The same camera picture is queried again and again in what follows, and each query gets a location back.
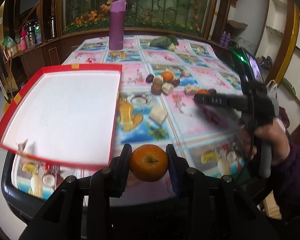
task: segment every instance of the gray handle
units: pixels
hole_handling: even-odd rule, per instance
[[[267,179],[271,174],[271,161],[272,161],[272,145],[270,142],[261,141],[261,155],[260,155],[260,167],[259,176]]]

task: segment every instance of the orange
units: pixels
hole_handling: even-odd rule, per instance
[[[200,95],[209,95],[209,91],[206,89],[200,89],[196,92],[196,94],[200,94]]]
[[[132,152],[130,170],[137,179],[154,182],[166,174],[168,163],[167,154],[159,146],[144,144]]]
[[[170,83],[173,80],[173,74],[169,71],[163,71],[161,76],[163,77],[164,82]]]

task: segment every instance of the metal bolt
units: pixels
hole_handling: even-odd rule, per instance
[[[66,177],[66,182],[74,182],[77,178],[73,175]]]
[[[224,175],[222,178],[223,178],[223,180],[224,180],[225,182],[231,182],[231,181],[232,181],[232,177],[229,176],[229,175]]]
[[[188,168],[188,169],[187,169],[187,172],[188,172],[189,174],[194,174],[195,171],[196,171],[195,168]]]
[[[103,168],[102,171],[101,171],[103,174],[108,174],[111,172],[111,169],[110,168]]]

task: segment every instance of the cable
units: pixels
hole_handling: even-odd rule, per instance
[[[248,153],[248,159],[247,161],[244,163],[241,171],[239,172],[239,175],[237,177],[237,179],[235,180],[236,182],[239,181],[240,177],[242,176],[244,170],[246,169],[246,166],[248,164],[248,162],[250,161],[250,158],[252,156],[252,150],[253,150],[253,144],[254,144],[254,129],[255,129],[255,122],[254,122],[254,104],[253,104],[253,94],[250,95],[251,96],[251,140],[250,140],[250,149],[249,149],[249,153]]]

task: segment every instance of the bottle lid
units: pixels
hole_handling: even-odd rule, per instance
[[[118,0],[111,4],[110,12],[126,12],[128,4],[126,0]]]

